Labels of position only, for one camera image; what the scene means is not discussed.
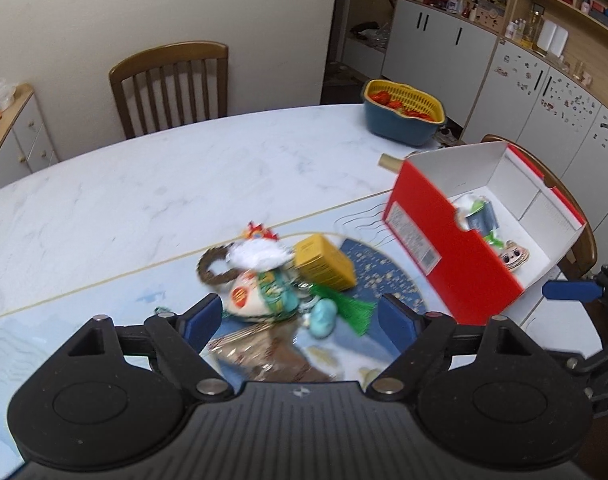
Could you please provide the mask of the red white cardboard box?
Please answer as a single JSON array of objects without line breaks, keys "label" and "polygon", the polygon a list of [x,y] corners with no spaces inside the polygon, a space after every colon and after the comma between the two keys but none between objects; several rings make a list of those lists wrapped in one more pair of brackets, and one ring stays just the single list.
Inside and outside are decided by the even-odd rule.
[{"label": "red white cardboard box", "polygon": [[[523,214],[536,195],[525,170],[511,162],[502,142],[459,145],[405,159],[383,221],[461,324],[483,325],[514,304],[557,266],[525,229]],[[499,252],[475,231],[458,226],[453,200],[472,193],[488,198],[499,237],[530,252],[509,272]]]}]

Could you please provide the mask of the yellow blue strawberry basket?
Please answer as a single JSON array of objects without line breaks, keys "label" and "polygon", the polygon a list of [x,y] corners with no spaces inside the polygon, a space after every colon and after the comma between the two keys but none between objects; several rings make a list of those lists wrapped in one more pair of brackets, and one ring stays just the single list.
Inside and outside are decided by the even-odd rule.
[{"label": "yellow blue strawberry basket", "polygon": [[407,146],[422,146],[447,122],[438,99],[409,84],[370,79],[362,89],[367,129]]}]

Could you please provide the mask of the wooden roll on table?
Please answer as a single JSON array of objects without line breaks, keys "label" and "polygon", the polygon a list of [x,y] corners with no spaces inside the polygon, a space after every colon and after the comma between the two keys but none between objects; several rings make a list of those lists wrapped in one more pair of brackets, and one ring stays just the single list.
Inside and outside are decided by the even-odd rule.
[{"label": "wooden roll on table", "polygon": [[405,163],[404,158],[393,157],[389,154],[382,154],[377,164],[393,174],[399,174]]}]

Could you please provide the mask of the cartoon face keychain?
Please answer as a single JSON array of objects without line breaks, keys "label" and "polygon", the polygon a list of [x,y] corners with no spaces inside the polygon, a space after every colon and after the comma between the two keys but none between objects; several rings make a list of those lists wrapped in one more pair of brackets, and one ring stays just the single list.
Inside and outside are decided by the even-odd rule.
[{"label": "cartoon face keychain", "polygon": [[509,272],[513,272],[523,266],[530,258],[530,252],[513,240],[508,240],[504,249],[499,252],[499,259]]}]

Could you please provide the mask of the silver foil snack bag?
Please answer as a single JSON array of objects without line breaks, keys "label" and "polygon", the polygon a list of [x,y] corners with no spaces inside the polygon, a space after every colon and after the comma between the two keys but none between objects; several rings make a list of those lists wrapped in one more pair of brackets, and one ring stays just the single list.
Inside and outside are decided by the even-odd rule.
[{"label": "silver foil snack bag", "polygon": [[337,382],[344,378],[339,359],[317,349],[312,356],[296,344],[301,323],[254,323],[216,336],[207,344],[218,361],[254,382]]}]

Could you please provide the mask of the turquoise oval stone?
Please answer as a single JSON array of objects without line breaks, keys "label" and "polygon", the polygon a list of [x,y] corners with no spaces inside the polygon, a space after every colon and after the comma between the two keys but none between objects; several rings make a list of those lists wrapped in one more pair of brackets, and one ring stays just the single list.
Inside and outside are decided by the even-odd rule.
[{"label": "turquoise oval stone", "polygon": [[333,300],[319,299],[309,312],[308,329],[317,339],[327,338],[334,330],[337,307]]}]

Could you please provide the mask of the white low side cabinet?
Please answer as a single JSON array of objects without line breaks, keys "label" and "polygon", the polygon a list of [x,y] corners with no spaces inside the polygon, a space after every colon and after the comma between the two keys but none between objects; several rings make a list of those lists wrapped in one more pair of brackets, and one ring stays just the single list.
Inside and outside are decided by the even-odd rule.
[{"label": "white low side cabinet", "polygon": [[60,162],[30,84],[20,84],[0,119],[0,189]]}]

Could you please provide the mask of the white wall cabinet unit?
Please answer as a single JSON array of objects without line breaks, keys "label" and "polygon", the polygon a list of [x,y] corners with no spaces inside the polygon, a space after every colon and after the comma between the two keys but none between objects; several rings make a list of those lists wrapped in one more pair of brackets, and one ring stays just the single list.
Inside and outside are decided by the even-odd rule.
[{"label": "white wall cabinet unit", "polygon": [[348,0],[343,60],[432,94],[571,190],[608,262],[608,0]]}]

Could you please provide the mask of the wooden chair near cabinets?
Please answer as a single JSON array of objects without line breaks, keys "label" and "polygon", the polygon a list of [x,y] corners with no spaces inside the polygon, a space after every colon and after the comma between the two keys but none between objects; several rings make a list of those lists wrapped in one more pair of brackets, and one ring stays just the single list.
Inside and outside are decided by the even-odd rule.
[{"label": "wooden chair near cabinets", "polygon": [[535,184],[535,197],[519,214],[526,221],[528,234],[550,259],[560,257],[557,266],[566,278],[584,278],[597,263],[598,248],[580,204],[561,179],[531,152],[501,136],[483,136],[482,143],[490,142],[505,143],[511,162],[525,170]]}]

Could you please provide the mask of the yellow small carton box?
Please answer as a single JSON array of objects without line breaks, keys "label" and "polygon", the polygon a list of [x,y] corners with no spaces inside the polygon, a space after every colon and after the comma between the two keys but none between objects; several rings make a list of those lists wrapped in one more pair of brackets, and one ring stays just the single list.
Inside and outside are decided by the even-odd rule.
[{"label": "yellow small carton box", "polygon": [[320,233],[311,234],[295,244],[294,266],[305,280],[338,292],[357,285],[351,259]]}]

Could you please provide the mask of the wooden chair at wall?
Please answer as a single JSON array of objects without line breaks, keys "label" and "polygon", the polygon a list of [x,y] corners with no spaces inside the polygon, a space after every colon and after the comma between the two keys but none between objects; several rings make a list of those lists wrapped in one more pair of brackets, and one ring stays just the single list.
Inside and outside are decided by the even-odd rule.
[{"label": "wooden chair at wall", "polygon": [[228,115],[229,47],[193,40],[125,58],[108,73],[126,139]]}]

